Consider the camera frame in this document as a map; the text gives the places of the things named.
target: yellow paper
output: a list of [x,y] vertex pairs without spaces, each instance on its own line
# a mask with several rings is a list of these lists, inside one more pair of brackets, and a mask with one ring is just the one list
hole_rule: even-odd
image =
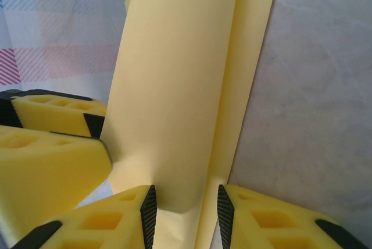
[[216,134],[195,248],[209,248],[217,221],[217,191],[226,184],[273,0],[237,0]]
[[155,184],[154,248],[193,248],[235,0],[131,0],[101,139],[114,193]]

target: plaid fabric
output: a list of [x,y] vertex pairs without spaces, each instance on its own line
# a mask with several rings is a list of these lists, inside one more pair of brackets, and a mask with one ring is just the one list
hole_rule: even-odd
[[0,91],[112,73],[125,15],[124,0],[0,0]]

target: yellow sheet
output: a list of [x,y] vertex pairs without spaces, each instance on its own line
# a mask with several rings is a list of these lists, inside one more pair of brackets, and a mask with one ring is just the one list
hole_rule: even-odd
[[130,1],[101,138],[114,193],[156,185],[154,248],[194,248],[204,192],[197,247],[209,248],[271,0],[252,3]]

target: square hole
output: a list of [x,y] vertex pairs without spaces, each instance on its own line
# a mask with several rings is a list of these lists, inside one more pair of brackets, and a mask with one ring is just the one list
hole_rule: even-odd
[[113,211],[96,212],[78,227],[81,230],[115,230],[123,213]]
[[59,140],[57,141],[56,145],[65,145],[65,144],[71,144],[71,143],[73,142],[69,140]]
[[13,134],[0,142],[0,147],[22,148],[35,142],[38,138],[24,134]]
[[269,237],[275,249],[318,249],[308,237]]
[[56,106],[65,106],[71,104],[71,101],[68,101],[66,99],[59,99],[57,101],[51,102],[51,105],[56,105]]
[[65,240],[59,249],[100,249],[103,240]]
[[245,195],[245,194],[238,194],[238,197],[239,197],[241,200],[244,200],[244,201],[247,201],[247,200],[254,200],[254,198],[251,198],[250,196]]
[[81,109],[82,111],[88,111],[89,109],[93,108],[94,105],[89,104],[87,102],[78,102],[71,106],[72,108]]
[[290,216],[280,211],[252,211],[252,215],[264,229],[298,227]]
[[119,200],[120,201],[132,201],[135,199],[136,194],[127,194],[122,196]]
[[53,100],[53,98],[52,97],[49,97],[49,96],[45,96],[45,95],[40,95],[40,96],[32,97],[29,100],[31,102],[39,102],[41,104],[44,104],[46,102],[49,102],[49,101]]

